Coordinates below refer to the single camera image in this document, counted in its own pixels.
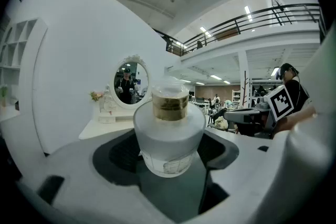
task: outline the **bottle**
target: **bottle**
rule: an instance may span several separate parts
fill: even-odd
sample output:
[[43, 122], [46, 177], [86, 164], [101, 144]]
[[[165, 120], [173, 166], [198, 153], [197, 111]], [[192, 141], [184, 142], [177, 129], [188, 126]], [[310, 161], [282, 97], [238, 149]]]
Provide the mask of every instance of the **bottle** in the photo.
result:
[[152, 101], [134, 113], [134, 129], [148, 169], [161, 177], [190, 167], [205, 129], [205, 115], [188, 104], [184, 83], [168, 77], [152, 88]]

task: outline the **black shirt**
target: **black shirt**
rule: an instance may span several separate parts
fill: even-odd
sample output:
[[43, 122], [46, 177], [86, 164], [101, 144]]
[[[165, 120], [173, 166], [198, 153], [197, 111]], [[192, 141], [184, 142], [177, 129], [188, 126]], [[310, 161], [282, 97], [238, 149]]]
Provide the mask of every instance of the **black shirt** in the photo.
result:
[[122, 78], [121, 85], [120, 80], [118, 80], [114, 86], [115, 88], [121, 87], [123, 92], [120, 93], [119, 99], [125, 104], [131, 104], [132, 95], [130, 93], [130, 89], [134, 89], [134, 83], [130, 80], [125, 80]]
[[308, 99], [308, 96], [306, 95], [305, 91], [301, 87], [300, 83], [293, 79], [287, 81], [285, 84], [285, 87], [289, 93], [289, 96], [294, 106], [294, 110], [292, 112], [295, 113], [297, 111], [300, 111], [302, 109], [303, 104]]

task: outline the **mirror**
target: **mirror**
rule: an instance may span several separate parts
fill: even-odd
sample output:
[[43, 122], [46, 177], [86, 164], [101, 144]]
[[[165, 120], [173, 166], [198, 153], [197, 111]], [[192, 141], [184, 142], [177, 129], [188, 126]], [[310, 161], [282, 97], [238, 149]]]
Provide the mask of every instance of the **mirror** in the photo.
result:
[[147, 93], [148, 74], [137, 62], [126, 62], [114, 76], [114, 90], [119, 100], [125, 104], [140, 102]]

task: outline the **brown wall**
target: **brown wall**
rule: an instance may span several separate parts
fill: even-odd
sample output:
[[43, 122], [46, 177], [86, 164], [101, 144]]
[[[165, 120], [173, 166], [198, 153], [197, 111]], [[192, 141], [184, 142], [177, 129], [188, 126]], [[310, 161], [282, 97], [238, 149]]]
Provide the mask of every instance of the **brown wall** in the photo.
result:
[[221, 101], [231, 100], [232, 101], [232, 91], [239, 91], [240, 86], [196, 86], [195, 96], [204, 97], [205, 99], [215, 97], [215, 94], [218, 93], [218, 96]]

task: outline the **white bottle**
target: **white bottle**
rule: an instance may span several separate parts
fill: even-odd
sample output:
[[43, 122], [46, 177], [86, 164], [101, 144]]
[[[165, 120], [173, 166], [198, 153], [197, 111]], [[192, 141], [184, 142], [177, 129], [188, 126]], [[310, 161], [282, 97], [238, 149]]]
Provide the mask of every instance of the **white bottle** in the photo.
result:
[[154, 85], [153, 100], [134, 114], [134, 129], [148, 169], [176, 177], [190, 167], [203, 136], [205, 116], [188, 104], [188, 89], [169, 77]]

